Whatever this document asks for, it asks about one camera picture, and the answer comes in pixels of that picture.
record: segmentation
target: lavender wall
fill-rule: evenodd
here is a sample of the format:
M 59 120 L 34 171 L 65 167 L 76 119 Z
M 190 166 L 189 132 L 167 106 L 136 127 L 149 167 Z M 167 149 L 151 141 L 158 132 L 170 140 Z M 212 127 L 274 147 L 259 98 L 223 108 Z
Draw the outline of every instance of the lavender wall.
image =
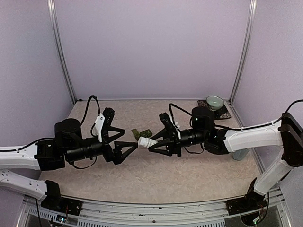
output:
M 246 125 L 281 116 L 289 104 L 303 98 L 303 1 L 259 0 L 235 108 Z M 303 125 L 303 104 L 291 109 Z M 275 148 L 258 149 L 265 166 L 277 156 Z M 295 227 L 303 226 L 303 168 L 281 183 Z
M 78 98 L 229 98 L 246 0 L 65 0 L 56 11 Z
M 53 136 L 71 110 L 47 1 L 0 2 L 0 146 Z M 32 171 L 20 171 L 35 176 Z M 0 188 L 0 223 L 16 226 L 23 195 Z

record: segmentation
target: speckled table surface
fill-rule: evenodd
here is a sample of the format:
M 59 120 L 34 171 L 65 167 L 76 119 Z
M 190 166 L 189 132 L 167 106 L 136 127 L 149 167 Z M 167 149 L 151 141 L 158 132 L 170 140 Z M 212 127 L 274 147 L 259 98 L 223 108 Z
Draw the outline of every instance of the speckled table surface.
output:
M 172 101 L 191 111 L 196 101 Z M 112 126 L 123 128 L 126 133 L 119 140 L 133 141 L 131 129 L 151 129 L 155 134 L 163 128 L 159 114 L 169 112 L 170 101 L 100 101 L 115 110 Z M 69 117 L 81 121 L 86 102 L 77 102 Z M 181 129 L 190 128 L 189 116 L 173 110 Z M 97 116 L 96 103 L 91 102 L 87 118 L 82 126 L 83 137 L 90 136 L 90 128 Z M 235 119 L 217 123 L 237 127 Z M 199 152 L 199 145 L 189 147 Z M 77 162 L 86 166 L 90 160 Z M 100 156 L 96 164 L 78 170 L 66 163 L 64 169 L 42 172 L 40 180 L 52 180 L 59 184 L 63 195 L 98 201 L 128 203 L 180 203 L 209 201 L 244 195 L 250 182 L 259 175 L 251 153 L 242 161 L 231 155 L 189 154 L 182 150 L 182 157 L 167 157 L 149 152 L 145 148 L 135 150 L 122 164 L 106 163 Z

